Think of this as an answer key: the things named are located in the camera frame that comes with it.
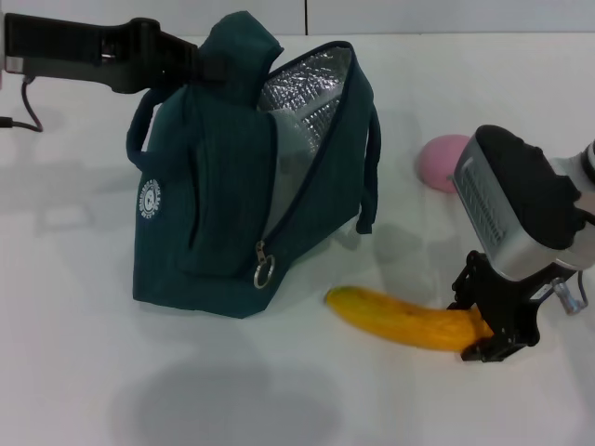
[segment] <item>bag logo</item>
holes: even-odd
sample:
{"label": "bag logo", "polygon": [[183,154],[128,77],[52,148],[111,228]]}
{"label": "bag logo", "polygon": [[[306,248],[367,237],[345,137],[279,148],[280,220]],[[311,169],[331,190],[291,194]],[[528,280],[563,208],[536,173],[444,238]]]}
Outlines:
{"label": "bag logo", "polygon": [[159,210],[161,204],[161,188],[156,180],[150,179],[140,191],[139,211],[142,216],[151,219]]}

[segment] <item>pink ball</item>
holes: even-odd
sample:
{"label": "pink ball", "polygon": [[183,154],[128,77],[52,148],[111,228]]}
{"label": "pink ball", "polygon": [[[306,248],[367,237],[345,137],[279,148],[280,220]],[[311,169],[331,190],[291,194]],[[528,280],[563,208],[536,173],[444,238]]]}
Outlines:
{"label": "pink ball", "polygon": [[449,177],[455,173],[456,163],[468,142],[469,137],[463,135],[443,135],[426,144],[417,165],[421,180],[433,189],[455,193]]}

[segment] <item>bag strap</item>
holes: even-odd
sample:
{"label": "bag strap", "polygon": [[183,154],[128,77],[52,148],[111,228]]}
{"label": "bag strap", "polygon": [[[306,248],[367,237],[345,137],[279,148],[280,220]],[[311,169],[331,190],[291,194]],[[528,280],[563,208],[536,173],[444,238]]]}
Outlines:
{"label": "bag strap", "polygon": [[171,156],[169,153],[142,151],[142,145],[151,125],[153,109],[168,100],[177,90],[177,87],[149,90],[140,100],[126,135],[128,160],[143,174],[151,177],[164,178],[174,170],[174,164],[179,161],[178,157]]}
{"label": "bag strap", "polygon": [[365,148],[364,192],[362,194],[362,212],[355,227],[360,234],[371,234],[372,224],[376,220],[378,209],[378,162],[380,161],[380,121],[376,107],[372,106],[372,116],[368,129],[368,144]]}

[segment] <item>teal bag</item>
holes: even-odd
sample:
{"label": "teal bag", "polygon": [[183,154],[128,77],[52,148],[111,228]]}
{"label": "teal bag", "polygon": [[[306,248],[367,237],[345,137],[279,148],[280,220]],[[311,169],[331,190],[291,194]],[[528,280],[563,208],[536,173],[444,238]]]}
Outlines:
{"label": "teal bag", "polygon": [[126,140],[142,172],[135,299],[243,318],[358,212],[358,232],[372,231],[380,126],[353,48],[332,42],[269,74],[281,52],[248,13],[231,14],[200,48],[226,61],[224,83],[141,100]]}

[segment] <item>metal ring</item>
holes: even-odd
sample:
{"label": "metal ring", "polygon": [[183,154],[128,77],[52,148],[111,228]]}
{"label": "metal ring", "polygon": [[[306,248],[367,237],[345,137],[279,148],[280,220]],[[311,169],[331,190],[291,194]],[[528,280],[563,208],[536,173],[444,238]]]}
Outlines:
{"label": "metal ring", "polygon": [[[264,267],[265,265],[268,265],[269,263],[271,263],[271,266],[269,267],[269,272],[267,273],[267,280],[260,284],[260,272],[262,271],[262,267]],[[271,281],[271,277],[272,277],[272,272],[275,269],[275,257],[274,256],[266,256],[264,259],[264,263],[261,263],[260,265],[257,266],[257,272],[254,273],[254,286],[261,290],[262,288],[264,288],[265,286],[267,286],[269,284],[269,282]]]}

